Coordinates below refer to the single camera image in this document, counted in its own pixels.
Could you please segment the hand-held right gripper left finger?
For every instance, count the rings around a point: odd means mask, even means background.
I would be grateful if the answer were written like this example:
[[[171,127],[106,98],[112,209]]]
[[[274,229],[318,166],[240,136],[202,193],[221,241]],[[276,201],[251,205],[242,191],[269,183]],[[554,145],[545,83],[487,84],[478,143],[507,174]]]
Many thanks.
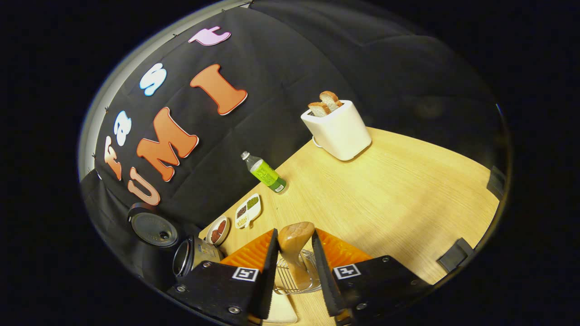
[[[278,256],[272,229],[221,262],[202,261],[166,293],[169,298],[219,326],[259,326],[269,317]]]

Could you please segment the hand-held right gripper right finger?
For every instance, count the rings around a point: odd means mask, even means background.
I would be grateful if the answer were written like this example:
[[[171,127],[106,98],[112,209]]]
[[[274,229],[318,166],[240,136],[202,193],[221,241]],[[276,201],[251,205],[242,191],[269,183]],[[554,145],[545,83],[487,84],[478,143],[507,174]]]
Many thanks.
[[[385,325],[431,289],[394,257],[373,258],[322,229],[311,243],[325,305],[338,326]]]

